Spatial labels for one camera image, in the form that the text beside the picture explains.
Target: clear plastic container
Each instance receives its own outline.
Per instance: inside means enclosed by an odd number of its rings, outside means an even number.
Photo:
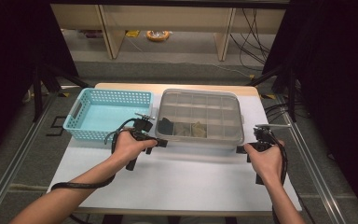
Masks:
[[[175,143],[233,148],[244,141],[237,96],[231,92],[167,89],[156,137]]]

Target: blue plastic basket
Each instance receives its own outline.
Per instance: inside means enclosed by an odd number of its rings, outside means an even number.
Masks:
[[[77,97],[63,128],[75,139],[104,140],[135,113],[151,115],[153,93],[84,89]]]

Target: human hand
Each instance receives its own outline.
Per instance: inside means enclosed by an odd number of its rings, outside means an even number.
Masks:
[[[137,158],[142,150],[154,147],[156,144],[156,140],[137,141],[132,137],[130,132],[124,131],[118,136],[115,152],[112,157],[127,164]]]
[[[277,145],[258,152],[250,144],[243,146],[248,153],[252,166],[264,183],[269,181],[281,181],[282,155]]]

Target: black controller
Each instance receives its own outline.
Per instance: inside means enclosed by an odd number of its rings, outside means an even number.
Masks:
[[[257,151],[262,152],[274,145],[278,145],[282,154],[282,174],[281,181],[284,182],[286,177],[286,168],[287,168],[287,158],[285,148],[279,143],[279,141],[275,138],[274,133],[269,129],[271,125],[260,125],[254,128],[255,138],[257,142],[249,143],[252,147],[254,147]],[[272,126],[272,127],[289,127],[289,126]],[[237,147],[237,153],[246,153],[243,147]],[[249,155],[247,156],[247,162],[251,162]],[[259,175],[255,177],[255,183],[258,185],[264,185],[263,180]]]
[[[142,118],[141,119],[129,119],[129,120],[125,121],[115,132],[113,132],[114,136],[113,136],[113,141],[112,141],[112,153],[115,152],[118,135],[121,132],[130,132],[132,137],[137,141],[144,141],[144,140],[150,140],[150,139],[156,140],[157,141],[156,147],[166,147],[167,146],[167,144],[168,144],[167,140],[151,137],[147,134],[150,131],[150,129],[153,127],[152,122],[149,121],[152,118],[147,115],[142,115],[142,114],[137,114],[137,113],[135,113],[135,114],[141,116]],[[128,129],[123,129],[124,126],[131,121],[133,121],[132,127],[128,128]],[[147,155],[149,155],[152,152],[152,147],[145,148],[144,151]],[[137,160],[137,158],[130,161],[129,164],[127,164],[127,166],[126,166],[126,169],[129,171],[133,171],[133,169],[135,167],[136,160]]]

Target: black curtain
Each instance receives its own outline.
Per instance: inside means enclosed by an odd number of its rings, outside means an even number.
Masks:
[[[0,141],[41,63],[78,76],[49,3],[0,0]]]

